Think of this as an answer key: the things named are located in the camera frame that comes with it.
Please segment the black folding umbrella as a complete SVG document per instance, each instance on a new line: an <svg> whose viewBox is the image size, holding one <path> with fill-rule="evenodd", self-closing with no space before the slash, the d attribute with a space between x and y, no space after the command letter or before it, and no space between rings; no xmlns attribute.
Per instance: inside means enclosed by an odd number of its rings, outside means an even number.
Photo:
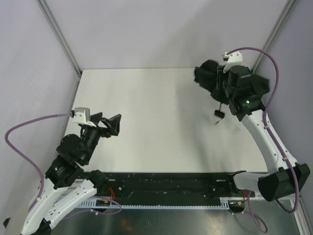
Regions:
<svg viewBox="0 0 313 235"><path fill-rule="evenodd" d="M227 97L217 97L217 67L219 63L207 60L194 69L194 81L202 88L208 90L214 100L229 107L232 115L242 121L244 116L251 115L254 111L264 111L265 105L262 96L269 93L269 80L252 73L245 66L233 66L229 70Z"/></svg>

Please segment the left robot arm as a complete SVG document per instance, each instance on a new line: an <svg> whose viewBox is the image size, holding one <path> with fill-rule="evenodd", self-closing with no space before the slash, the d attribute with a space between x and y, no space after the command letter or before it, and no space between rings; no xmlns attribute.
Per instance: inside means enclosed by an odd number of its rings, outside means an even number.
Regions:
<svg viewBox="0 0 313 235"><path fill-rule="evenodd" d="M89 164L99 140L119 135L122 115L105 118L102 113L91 115L89 108L75 108L65 116L80 126L80 135L64 136L47 172L37 171L38 192L26 203L24 212L3 223L9 235L49 235L66 215L93 196L108 193L107 202L115 203L109 179L100 170L87 173L77 188L66 196L63 194L83 175L82 167Z"/></svg>

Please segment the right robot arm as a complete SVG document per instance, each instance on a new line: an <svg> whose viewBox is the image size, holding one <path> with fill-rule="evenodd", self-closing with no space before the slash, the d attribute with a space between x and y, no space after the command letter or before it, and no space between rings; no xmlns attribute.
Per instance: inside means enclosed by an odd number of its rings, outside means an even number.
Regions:
<svg viewBox="0 0 313 235"><path fill-rule="evenodd" d="M235 187L259 192L267 201L299 196L311 171L307 164L298 163L271 125L262 103L262 96L269 92L269 80L245 66L232 66L227 71L219 66L217 89L226 98L232 115L253 137L267 167L267 173L233 173Z"/></svg>

